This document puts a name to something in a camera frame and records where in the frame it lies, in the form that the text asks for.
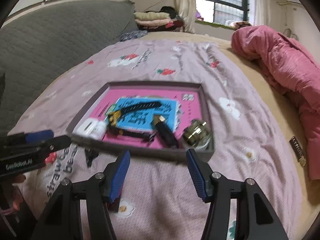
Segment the folded clothes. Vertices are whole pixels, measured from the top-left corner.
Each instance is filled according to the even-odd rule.
[[[154,27],[154,26],[142,26],[139,25],[139,30],[147,30],[148,32],[163,32],[163,31],[177,31],[179,28],[183,27],[183,22],[182,21],[173,21],[173,26],[170,27],[170,23],[166,25],[162,25],[159,27]]]
[[[165,12],[147,12],[147,13],[135,12],[134,17],[141,21],[170,19],[170,15]]]
[[[153,20],[153,21],[141,21],[141,20],[135,19],[135,21],[138,25],[142,25],[142,26],[162,26],[162,25],[168,24],[169,22],[172,22],[171,19]]]

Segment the label tag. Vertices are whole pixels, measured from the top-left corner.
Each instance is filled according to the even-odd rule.
[[[108,117],[108,115],[111,113],[111,112],[113,112],[113,110],[116,108],[116,104],[113,104],[113,105],[111,105],[110,107],[109,107],[109,109],[106,111],[106,113],[104,114],[105,115],[105,117]]]
[[[307,160],[303,155],[302,148],[301,148],[297,138],[295,136],[293,136],[290,139],[289,143],[290,143],[290,145],[291,145],[291,147],[292,147],[292,149],[298,159],[298,162],[300,163],[300,165],[302,167],[304,167],[307,164]]]

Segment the windowsill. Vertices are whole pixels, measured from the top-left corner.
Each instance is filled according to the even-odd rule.
[[[215,27],[215,28],[223,28],[223,29],[228,29],[228,30],[233,30],[233,31],[235,30],[232,27],[225,26],[225,25],[219,24],[219,23],[209,23],[209,22],[203,22],[203,21],[198,21],[198,20],[196,20],[196,23],[200,23],[202,25],[209,25],[209,26],[212,26],[212,27]]]

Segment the pink blanket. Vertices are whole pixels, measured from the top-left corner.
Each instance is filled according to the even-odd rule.
[[[232,48],[257,59],[268,82],[298,107],[308,139],[309,176],[320,179],[320,65],[298,41],[263,25],[237,30]]]

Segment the gray sofa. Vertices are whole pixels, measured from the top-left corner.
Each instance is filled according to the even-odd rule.
[[[30,12],[0,29],[0,70],[5,89],[0,133],[12,129],[25,110],[57,77],[137,30],[134,4],[81,0]]]

